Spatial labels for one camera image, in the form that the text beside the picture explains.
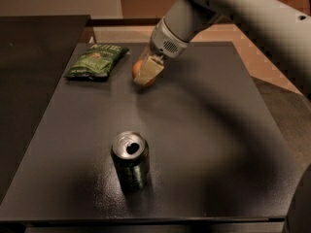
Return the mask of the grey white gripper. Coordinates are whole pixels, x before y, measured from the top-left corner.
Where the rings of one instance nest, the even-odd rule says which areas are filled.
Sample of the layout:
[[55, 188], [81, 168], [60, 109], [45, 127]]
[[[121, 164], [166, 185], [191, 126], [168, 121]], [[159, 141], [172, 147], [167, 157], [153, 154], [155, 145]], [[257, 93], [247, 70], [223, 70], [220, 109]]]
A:
[[164, 69], [163, 61], [160, 58], [176, 58], [187, 47], [188, 43], [176, 37], [168, 28], [165, 19], [162, 18], [155, 26], [150, 41], [141, 54], [144, 58], [141, 59], [143, 61], [143, 69], [151, 78], [156, 78]]

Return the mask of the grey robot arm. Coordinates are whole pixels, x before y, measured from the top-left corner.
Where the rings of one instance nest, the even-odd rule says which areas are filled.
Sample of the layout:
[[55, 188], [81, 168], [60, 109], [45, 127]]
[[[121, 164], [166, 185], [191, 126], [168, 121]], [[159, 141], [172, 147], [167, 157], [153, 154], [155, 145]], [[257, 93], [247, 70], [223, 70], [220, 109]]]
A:
[[305, 97], [310, 96], [310, 16], [277, 0], [177, 0], [156, 25], [135, 82], [149, 82], [165, 57], [179, 56], [220, 16], [230, 17]]

